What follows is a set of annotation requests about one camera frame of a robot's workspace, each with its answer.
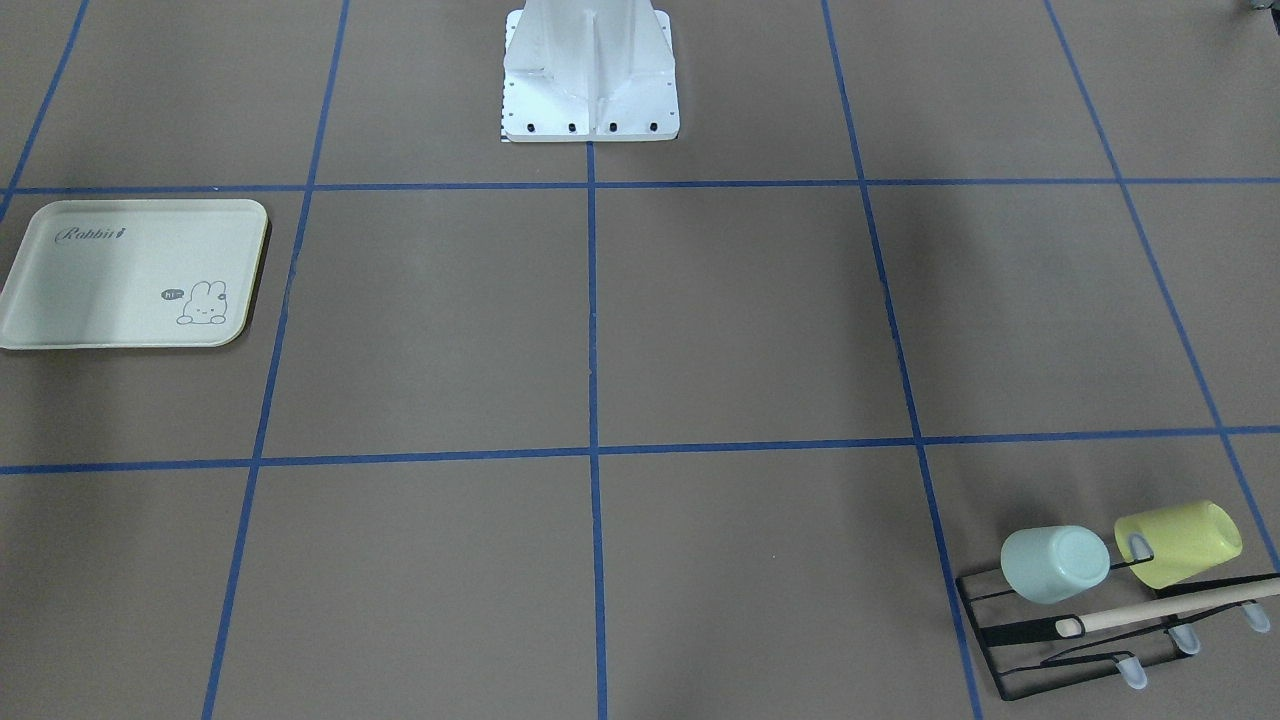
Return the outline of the yellow cup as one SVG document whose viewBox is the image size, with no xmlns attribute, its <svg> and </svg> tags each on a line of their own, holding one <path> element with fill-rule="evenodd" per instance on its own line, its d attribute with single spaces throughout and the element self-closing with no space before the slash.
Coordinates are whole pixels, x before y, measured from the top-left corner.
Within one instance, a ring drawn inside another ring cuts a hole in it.
<svg viewBox="0 0 1280 720">
<path fill-rule="evenodd" d="M 1208 571 L 1243 551 L 1235 521 L 1208 500 L 1119 518 L 1114 536 L 1129 569 L 1152 589 Z"/>
</svg>

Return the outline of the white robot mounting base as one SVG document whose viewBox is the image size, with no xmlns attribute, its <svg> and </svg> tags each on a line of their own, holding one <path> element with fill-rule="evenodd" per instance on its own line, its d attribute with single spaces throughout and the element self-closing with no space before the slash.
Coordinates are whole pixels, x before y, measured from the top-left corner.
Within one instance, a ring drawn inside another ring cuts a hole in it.
<svg viewBox="0 0 1280 720">
<path fill-rule="evenodd" d="M 649 1 L 526 1 L 504 23 L 500 137 L 512 143 L 678 137 L 669 15 Z"/>
</svg>

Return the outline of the cream rabbit tray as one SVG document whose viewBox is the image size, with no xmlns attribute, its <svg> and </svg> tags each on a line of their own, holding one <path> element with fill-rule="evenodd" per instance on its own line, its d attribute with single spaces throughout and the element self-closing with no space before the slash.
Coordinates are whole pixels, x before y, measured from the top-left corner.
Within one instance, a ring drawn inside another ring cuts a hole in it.
<svg viewBox="0 0 1280 720">
<path fill-rule="evenodd" d="M 3 287 L 3 347 L 228 345 L 244 329 L 268 228 L 251 199 L 50 202 Z"/>
</svg>

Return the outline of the pale green cup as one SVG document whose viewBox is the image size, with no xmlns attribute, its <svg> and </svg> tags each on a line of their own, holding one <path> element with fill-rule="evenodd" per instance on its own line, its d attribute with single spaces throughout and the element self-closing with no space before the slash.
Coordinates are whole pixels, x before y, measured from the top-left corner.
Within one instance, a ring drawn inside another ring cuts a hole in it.
<svg viewBox="0 0 1280 720">
<path fill-rule="evenodd" d="M 1000 570 L 1033 603 L 1057 603 L 1098 585 L 1111 568 L 1108 548 L 1079 525 L 1015 530 L 1002 543 Z"/>
</svg>

